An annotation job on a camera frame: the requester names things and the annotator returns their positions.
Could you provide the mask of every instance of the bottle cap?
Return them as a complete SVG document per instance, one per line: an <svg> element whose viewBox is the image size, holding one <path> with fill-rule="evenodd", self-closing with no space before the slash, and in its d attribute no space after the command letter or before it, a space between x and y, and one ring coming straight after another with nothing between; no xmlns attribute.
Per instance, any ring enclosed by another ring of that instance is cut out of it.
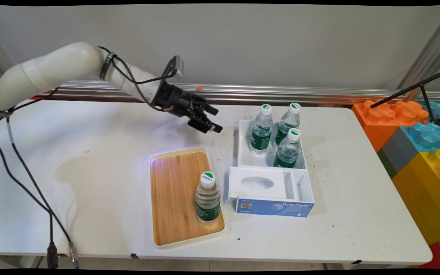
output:
<svg viewBox="0 0 440 275"><path fill-rule="evenodd" d="M298 141L300 139L300 130L296 129L296 128L291 128L288 130L288 139L290 139L290 141Z"/></svg>
<svg viewBox="0 0 440 275"><path fill-rule="evenodd" d="M269 104L263 104L260 107L260 113L263 115L270 115L273 112L273 108Z"/></svg>
<svg viewBox="0 0 440 275"><path fill-rule="evenodd" d="M300 104L293 102L293 103L290 104L290 107L288 108L288 111L295 115L297 113L300 113L300 108L301 108Z"/></svg>
<svg viewBox="0 0 440 275"><path fill-rule="evenodd" d="M215 184L215 175L210 171L203 172L199 178L199 182L201 186L210 188Z"/></svg>

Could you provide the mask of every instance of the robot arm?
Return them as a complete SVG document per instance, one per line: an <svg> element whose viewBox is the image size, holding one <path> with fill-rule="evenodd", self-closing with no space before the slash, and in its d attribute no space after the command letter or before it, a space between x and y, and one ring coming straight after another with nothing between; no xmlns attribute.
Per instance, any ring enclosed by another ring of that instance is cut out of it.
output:
<svg viewBox="0 0 440 275"><path fill-rule="evenodd" d="M45 56L37 57L7 70L0 78L0 111L5 112L32 96L47 92L68 81L84 78L88 75L100 76L108 52L94 47L86 42L76 42L57 49ZM121 62L116 67L127 73L127 68ZM151 73L127 64L137 82L155 78ZM190 117L188 125L203 133L215 131L220 133L222 127L211 122L204 112L216 115L218 110L210 106L206 99L196 94L184 91L164 80L138 84L143 96L136 85L127 80L114 65L104 72L104 79L131 96L150 102L173 115ZM169 61L162 76L171 71L175 76L182 76L182 61L175 56Z"/></svg>

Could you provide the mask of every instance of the bamboo tray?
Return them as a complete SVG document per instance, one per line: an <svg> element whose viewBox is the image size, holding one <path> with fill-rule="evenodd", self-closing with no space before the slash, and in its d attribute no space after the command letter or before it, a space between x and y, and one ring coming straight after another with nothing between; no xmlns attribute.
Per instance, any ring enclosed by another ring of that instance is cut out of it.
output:
<svg viewBox="0 0 440 275"><path fill-rule="evenodd" d="M149 164L154 244L157 247L170 248L213 238L224 230L222 210L211 225L203 225L196 216L194 197L199 177L211 171L204 148L152 155Z"/></svg>

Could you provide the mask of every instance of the plastic bottle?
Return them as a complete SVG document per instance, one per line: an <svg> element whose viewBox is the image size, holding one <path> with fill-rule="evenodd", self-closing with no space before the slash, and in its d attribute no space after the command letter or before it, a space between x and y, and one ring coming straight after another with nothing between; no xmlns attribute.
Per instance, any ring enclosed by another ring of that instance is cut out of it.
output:
<svg viewBox="0 0 440 275"><path fill-rule="evenodd" d="M300 127L300 108L300 104L291 103L288 107L288 111L281 117L276 139L274 139L275 149L278 148L280 142L286 137L289 129Z"/></svg>
<svg viewBox="0 0 440 275"><path fill-rule="evenodd" d="M220 214L220 190L215 183L215 175L203 172L196 190L196 216L201 223L212 224Z"/></svg>
<svg viewBox="0 0 440 275"><path fill-rule="evenodd" d="M295 167L295 162L302 151L300 145L300 130L291 128L288 135L280 142L276 157L274 158L273 167Z"/></svg>
<svg viewBox="0 0 440 275"><path fill-rule="evenodd" d="M271 105L263 104L260 107L259 115L257 115L254 121L250 143L250 150L254 155L262 155L267 151L273 129L272 111Z"/></svg>

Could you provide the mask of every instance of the white box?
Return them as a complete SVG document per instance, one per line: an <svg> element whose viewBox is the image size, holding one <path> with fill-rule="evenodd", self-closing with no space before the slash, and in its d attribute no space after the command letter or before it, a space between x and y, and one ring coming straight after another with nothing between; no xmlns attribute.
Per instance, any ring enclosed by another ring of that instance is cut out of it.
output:
<svg viewBox="0 0 440 275"><path fill-rule="evenodd" d="M230 167L228 197L237 199L236 212L307 217L315 202L303 145L294 168L272 167L278 123L273 125L269 146L263 155L254 155L249 149L253 124L253 120L239 121L238 167Z"/></svg>

